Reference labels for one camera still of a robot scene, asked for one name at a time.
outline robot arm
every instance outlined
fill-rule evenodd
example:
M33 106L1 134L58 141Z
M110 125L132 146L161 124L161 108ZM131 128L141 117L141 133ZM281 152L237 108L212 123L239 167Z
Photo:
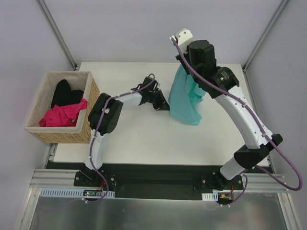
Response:
M110 95L102 93L98 97L88 117L91 127L90 143L93 143L93 146L92 155L84 162L87 168L91 170L94 169L90 162L90 158L92 158L95 168L99 169L102 166L103 153L106 148L108 136L115 129L122 109L138 106L144 103L151 103L155 110L169 110L169 105L167 104L162 91L158 88L158 82L155 79L148 76L144 79L143 83L131 90L137 90L139 92L133 92L117 99L110 100L107 104L101 124L97 128L103 108Z
M273 146L262 135L255 119L245 108L247 105L250 108L251 106L246 100L234 73L227 67L216 65L213 45L209 44L207 40L195 40L191 32L186 28L171 36L170 40L177 42L189 65L204 79L214 86L240 98L245 103L242 105L234 98L222 94L201 81L190 71L181 56L176 56L177 60L181 62L186 72L193 77L199 87L208 92L226 110L244 139L245 145L234 153L234 157L215 176L206 180L212 188L222 190L229 180L232 180L245 169L254 167L268 156ZM283 139L279 134L273 135L261 121L260 124L264 128L266 135L271 137L276 145L282 142Z

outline white table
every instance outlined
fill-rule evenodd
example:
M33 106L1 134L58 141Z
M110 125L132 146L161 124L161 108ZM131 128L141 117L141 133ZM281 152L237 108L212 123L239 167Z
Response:
M234 72L250 103L241 66L220 66ZM149 73L154 73L168 101L178 67L179 63L83 62L80 71L91 71L100 93L109 95L128 92ZM155 111L149 103L122 110L103 153L104 162L224 165L244 145L243 138L225 110L208 93L197 109L202 116L198 126L184 124L170 117L168 111ZM54 161L84 162L88 151L88 144L58 144ZM260 165L268 166L267 160Z

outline pink cloth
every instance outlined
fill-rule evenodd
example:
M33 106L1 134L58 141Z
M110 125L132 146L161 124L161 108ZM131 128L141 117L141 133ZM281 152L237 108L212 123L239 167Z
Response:
M79 104L70 104L61 107L55 105L46 112L44 118L39 121L39 125L41 127L76 126L80 110L86 108L87 100L84 98L81 99Z

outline gray wall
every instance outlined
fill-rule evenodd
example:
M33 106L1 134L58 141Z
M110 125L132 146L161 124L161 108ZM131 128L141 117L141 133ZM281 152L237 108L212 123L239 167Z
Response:
M24 129L44 74L70 70L35 0L0 6L0 229L11 230L47 145Z
M284 142L281 149L307 180L307 1L292 0L248 69L260 118ZM290 176L293 170L273 154L278 173ZM303 229L307 229L306 186L292 198Z
M74 59L176 62L182 27L243 64L281 0L46 0Z

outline purple cable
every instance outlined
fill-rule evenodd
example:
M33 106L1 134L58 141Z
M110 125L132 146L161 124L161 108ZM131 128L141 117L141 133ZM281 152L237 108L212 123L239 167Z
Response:
M242 196L243 196L243 194L245 193L245 191L246 191L246 188L248 187L248 177L245 175L245 174L243 174L243 173L245 173L247 171L247 169L245 169L242 173L240 173L240 174L242 174L242 176L244 176L245 177L245 185L244 185L244 188L243 188L243 190L242 190L242 192L241 192L241 194L235 199L235 200L233 200L230 204L228 204L228 205L232 205L234 202L236 202L238 199L240 199ZM213 208L213 209L207 209L207 210L209 210L209 211L214 211L214 210L216 210L216 209L218 209L219 207L217 207L217 208Z
M209 81L207 81L205 78L203 78L200 74L198 74L198 72L196 72L192 66L187 62L186 58L184 57L183 53L181 52L177 42L172 38L172 42L174 44L174 46L176 47L179 55L181 56L183 62L186 64L186 66L189 68L189 70L197 77L199 78L201 81L205 82L207 85L209 85L210 87L214 88L215 90L237 100L239 103L241 103L242 105L245 104L244 101L242 101L240 98L232 95L231 93L220 89L219 87L213 85L212 83L210 83ZM258 120L258 118L256 117L256 115L254 114L254 112L252 111L252 109L248 106L245 105L245 108L248 110L248 112L250 113L250 115L253 117L253 119L255 120L257 126L259 127L261 133L263 134L263 136L272 144L272 146L276 149L276 151L281 155L282 158L284 158L284 160L291 166L291 168L295 171L297 177L298 177L298 181L299 181L299 185L297 188L292 188L287 186L286 184L284 184L283 182L281 182L280 180L278 180L274 175L272 175L271 173L269 173L268 171L266 171L264 168L257 166L257 168L261 169L262 171L264 171L265 173L267 173L271 178L273 178L275 181L277 181L278 183L280 183L281 185L285 186L286 188L293 190L293 191L299 191L302 189L303 187L303 178L301 176L301 173L299 172L299 170L293 165L293 163L282 153L282 151L275 145L275 143L270 139L270 137L268 137L262 127L262 125L260 124L260 121Z

